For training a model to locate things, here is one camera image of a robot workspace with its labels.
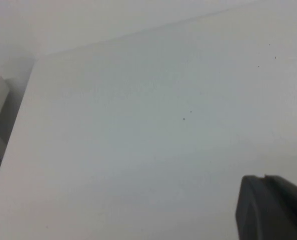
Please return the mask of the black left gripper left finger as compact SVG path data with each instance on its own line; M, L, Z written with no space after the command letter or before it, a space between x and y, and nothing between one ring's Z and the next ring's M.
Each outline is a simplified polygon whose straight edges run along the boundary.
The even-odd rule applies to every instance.
M297 228L263 178L245 175L235 212L240 240L294 240Z

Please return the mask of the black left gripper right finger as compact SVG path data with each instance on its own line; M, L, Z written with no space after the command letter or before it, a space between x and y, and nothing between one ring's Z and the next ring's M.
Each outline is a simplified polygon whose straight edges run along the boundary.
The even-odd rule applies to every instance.
M287 218L297 228L297 185L278 175L264 177Z

